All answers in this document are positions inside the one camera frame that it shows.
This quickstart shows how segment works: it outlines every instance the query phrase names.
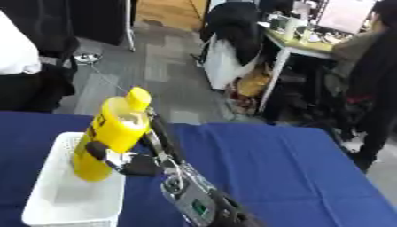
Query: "white basket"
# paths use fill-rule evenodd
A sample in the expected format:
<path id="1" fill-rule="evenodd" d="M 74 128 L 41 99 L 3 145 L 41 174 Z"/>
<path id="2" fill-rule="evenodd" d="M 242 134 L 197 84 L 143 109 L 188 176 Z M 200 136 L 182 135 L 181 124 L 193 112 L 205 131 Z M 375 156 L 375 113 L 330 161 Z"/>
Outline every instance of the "white basket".
<path id="1" fill-rule="evenodd" d="M 74 174 L 71 157 L 82 133 L 60 134 L 47 157 L 22 214 L 24 224 L 54 227 L 115 227 L 125 176 L 86 182 Z"/>

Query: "black jacket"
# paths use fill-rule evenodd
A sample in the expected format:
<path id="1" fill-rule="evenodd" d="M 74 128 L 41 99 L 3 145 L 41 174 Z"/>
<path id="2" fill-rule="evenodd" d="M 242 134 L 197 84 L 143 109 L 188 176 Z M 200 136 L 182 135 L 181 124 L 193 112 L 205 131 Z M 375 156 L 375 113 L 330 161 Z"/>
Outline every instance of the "black jacket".
<path id="1" fill-rule="evenodd" d="M 206 15 L 206 26 L 200 38 L 207 42 L 213 34 L 218 40 L 227 40 L 236 49 L 241 65 L 249 63 L 258 54 L 261 42 L 258 34 L 259 12 L 254 3 L 228 2 L 216 5 Z"/>

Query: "cable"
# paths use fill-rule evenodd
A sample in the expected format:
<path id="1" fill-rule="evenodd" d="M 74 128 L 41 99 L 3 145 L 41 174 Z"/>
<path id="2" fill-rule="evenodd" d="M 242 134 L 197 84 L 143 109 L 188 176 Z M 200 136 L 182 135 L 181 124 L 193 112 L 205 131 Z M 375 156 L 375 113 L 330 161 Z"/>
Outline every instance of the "cable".
<path id="1" fill-rule="evenodd" d="M 176 174 L 178 175 L 178 179 L 179 179 L 179 189 L 182 190 L 184 185 L 183 185 L 181 168 L 176 164 L 176 162 L 172 158 L 169 158 L 168 160 L 175 166 Z"/>
<path id="2" fill-rule="evenodd" d="M 94 67 L 93 63 L 90 63 L 89 66 L 91 67 L 92 70 L 94 70 L 97 74 L 101 76 L 104 81 L 108 82 L 110 85 L 114 86 L 115 88 L 118 88 L 119 90 L 123 91 L 126 95 L 128 94 L 128 91 L 120 87 L 118 84 L 110 82 L 102 73 L 99 71 L 99 69 Z"/>

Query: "table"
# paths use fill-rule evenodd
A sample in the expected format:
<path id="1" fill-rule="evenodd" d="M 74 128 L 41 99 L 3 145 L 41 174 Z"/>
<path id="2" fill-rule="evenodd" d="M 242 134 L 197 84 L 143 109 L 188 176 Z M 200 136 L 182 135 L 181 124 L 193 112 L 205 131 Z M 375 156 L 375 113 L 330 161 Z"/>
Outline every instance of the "table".
<path id="1" fill-rule="evenodd" d="M 59 133 L 89 116 L 0 112 L 0 226 L 20 215 Z M 186 160 L 269 227 L 394 227 L 397 214 L 319 129 L 264 124 L 174 125 Z M 160 192 L 162 176 L 133 177 L 119 227 L 188 226 Z"/>
<path id="2" fill-rule="evenodd" d="M 298 54 L 302 56 L 314 57 L 319 59 L 331 59 L 332 44 L 317 42 L 303 44 L 297 39 L 286 41 L 283 34 L 265 27 L 265 36 L 272 41 L 275 45 L 281 48 L 276 56 L 276 63 L 273 68 L 273 76 L 270 83 L 263 93 L 261 100 L 260 111 L 263 111 L 273 89 L 276 86 L 278 78 L 283 71 L 283 68 L 288 61 L 291 54 Z"/>

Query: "black chair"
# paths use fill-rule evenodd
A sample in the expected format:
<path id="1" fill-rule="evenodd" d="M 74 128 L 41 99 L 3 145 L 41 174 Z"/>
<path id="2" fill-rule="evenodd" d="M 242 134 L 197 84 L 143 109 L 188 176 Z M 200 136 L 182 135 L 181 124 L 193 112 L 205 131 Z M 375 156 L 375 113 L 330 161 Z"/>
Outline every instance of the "black chair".
<path id="1" fill-rule="evenodd" d="M 73 78 L 78 67 L 73 54 L 80 43 L 73 33 L 68 0 L 1 0 L 0 8 L 41 56 L 55 58 L 57 67 L 69 59 Z"/>

